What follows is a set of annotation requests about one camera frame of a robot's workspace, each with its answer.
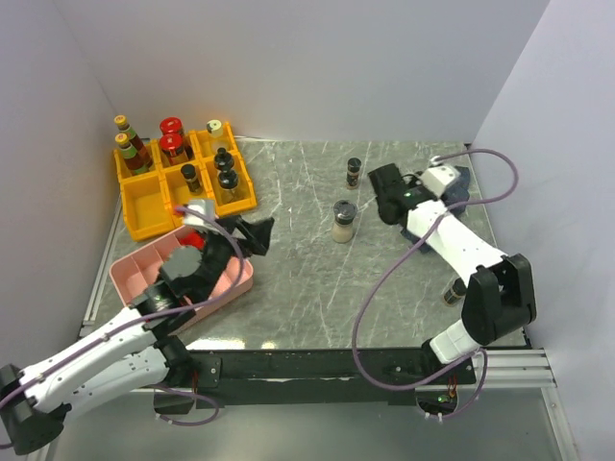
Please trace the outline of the clear-cap salt grinder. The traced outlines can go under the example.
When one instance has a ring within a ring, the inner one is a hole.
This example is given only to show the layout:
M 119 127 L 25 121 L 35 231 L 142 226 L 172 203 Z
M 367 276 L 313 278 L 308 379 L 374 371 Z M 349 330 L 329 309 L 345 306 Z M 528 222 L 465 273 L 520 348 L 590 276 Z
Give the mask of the clear-cap salt grinder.
M 339 200 L 333 205 L 332 239 L 335 243 L 344 244 L 354 236 L 354 221 L 357 217 L 357 206 L 347 200 Z

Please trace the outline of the black-top white salt grinder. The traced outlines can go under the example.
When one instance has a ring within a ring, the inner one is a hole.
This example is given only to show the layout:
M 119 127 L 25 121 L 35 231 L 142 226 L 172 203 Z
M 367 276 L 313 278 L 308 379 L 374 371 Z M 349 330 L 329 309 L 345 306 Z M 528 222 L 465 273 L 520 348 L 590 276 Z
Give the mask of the black-top white salt grinder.
M 225 148 L 220 147 L 214 156 L 214 166 L 220 173 L 226 173 L 234 169 L 234 158 Z

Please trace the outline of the green label sauce bottle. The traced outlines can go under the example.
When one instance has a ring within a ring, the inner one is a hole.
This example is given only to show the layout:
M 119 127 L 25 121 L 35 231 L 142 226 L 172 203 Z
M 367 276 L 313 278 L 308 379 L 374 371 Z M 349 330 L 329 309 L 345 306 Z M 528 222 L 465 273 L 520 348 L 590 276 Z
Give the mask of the green label sauce bottle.
M 119 148 L 120 154 L 124 159 L 124 163 L 133 176 L 145 174 L 149 172 L 147 165 L 141 158 L 138 150 L 130 141 L 130 138 L 125 133 L 118 133 L 115 136 L 115 142 Z
M 117 129 L 121 133 L 124 133 L 129 138 L 132 145 L 138 151 L 138 154 L 140 158 L 142 159 L 143 163 L 146 165 L 146 167 L 150 168 L 153 165 L 153 160 L 150 156 L 150 153 L 147 150 L 142 139 L 139 137 L 135 129 L 129 123 L 128 118 L 125 115 L 118 114 L 114 117 L 113 121 Z

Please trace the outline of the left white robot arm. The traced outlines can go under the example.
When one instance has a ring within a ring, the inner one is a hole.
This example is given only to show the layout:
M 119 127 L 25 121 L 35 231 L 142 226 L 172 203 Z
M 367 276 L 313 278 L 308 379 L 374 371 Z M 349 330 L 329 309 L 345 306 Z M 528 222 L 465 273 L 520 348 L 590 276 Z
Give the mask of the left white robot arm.
M 186 209 L 202 248 L 179 246 L 155 281 L 90 335 L 25 368 L 1 369 L 4 449 L 26 455 L 47 446 L 67 422 L 141 387 L 179 386 L 195 366 L 176 333 L 238 296 L 249 257 L 266 255 L 275 220 L 208 218 Z

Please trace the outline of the white-cap seasoning shaker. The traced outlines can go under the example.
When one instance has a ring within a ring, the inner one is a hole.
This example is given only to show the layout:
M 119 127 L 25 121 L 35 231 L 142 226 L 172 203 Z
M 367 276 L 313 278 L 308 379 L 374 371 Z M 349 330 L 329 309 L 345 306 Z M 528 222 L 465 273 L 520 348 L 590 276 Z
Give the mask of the white-cap seasoning shaker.
M 220 120 L 212 119 L 207 123 L 209 133 L 209 146 L 215 155 L 220 149 L 229 150 L 228 142 L 224 133 L 224 125 Z

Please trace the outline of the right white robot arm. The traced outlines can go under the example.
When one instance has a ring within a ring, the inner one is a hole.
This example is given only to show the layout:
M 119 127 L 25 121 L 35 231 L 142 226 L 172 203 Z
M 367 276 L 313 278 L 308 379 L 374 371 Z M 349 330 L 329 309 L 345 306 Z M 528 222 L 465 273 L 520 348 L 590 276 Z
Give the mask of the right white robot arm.
M 439 164 L 404 175 L 389 163 L 368 178 L 383 222 L 424 240 L 457 274 L 445 300 L 463 303 L 460 318 L 426 343 L 420 361 L 426 379 L 444 381 L 455 360 L 535 320 L 529 261 L 488 244 L 457 217 L 469 199 L 466 168 Z

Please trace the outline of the black-top brown pepper grinder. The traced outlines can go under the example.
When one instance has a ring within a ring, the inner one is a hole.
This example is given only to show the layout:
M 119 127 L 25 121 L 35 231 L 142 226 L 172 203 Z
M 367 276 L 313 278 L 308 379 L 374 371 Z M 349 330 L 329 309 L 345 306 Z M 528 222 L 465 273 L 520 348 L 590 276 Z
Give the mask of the black-top brown pepper grinder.
M 221 171 L 218 175 L 218 182 L 223 204 L 229 204 L 239 199 L 239 176 L 233 169 Z

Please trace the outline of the red-lid chili jar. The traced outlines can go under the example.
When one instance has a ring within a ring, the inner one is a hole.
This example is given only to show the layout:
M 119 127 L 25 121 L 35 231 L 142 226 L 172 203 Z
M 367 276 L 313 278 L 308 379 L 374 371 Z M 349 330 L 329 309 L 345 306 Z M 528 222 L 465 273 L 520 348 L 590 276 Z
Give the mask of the red-lid chili jar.
M 184 149 L 189 158 L 193 157 L 193 151 L 189 142 L 189 137 L 185 134 L 184 125 L 179 117 L 166 117 L 160 121 L 160 132 L 162 134 L 176 133 L 184 142 Z
M 171 166 L 188 162 L 184 139 L 180 134 L 163 134 L 160 138 L 160 148 Z

